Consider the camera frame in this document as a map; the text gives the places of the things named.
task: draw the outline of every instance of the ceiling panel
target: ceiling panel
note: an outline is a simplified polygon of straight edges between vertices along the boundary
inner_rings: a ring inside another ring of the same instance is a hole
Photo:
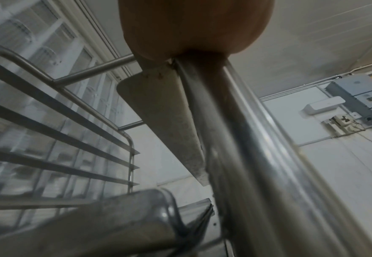
[[[128,53],[117,1],[85,2],[118,51]],[[260,97],[370,64],[372,0],[276,0],[262,36],[230,61]]]

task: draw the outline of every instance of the wire rack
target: wire rack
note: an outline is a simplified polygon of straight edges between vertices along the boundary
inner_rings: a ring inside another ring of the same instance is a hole
[[[97,65],[46,1],[2,0],[0,15],[21,3],[26,8],[0,22],[0,46],[51,77]],[[82,109],[117,124],[115,86],[105,73],[68,85],[79,107],[0,57],[0,234],[132,190],[132,140]],[[30,206],[17,204],[21,199]]]

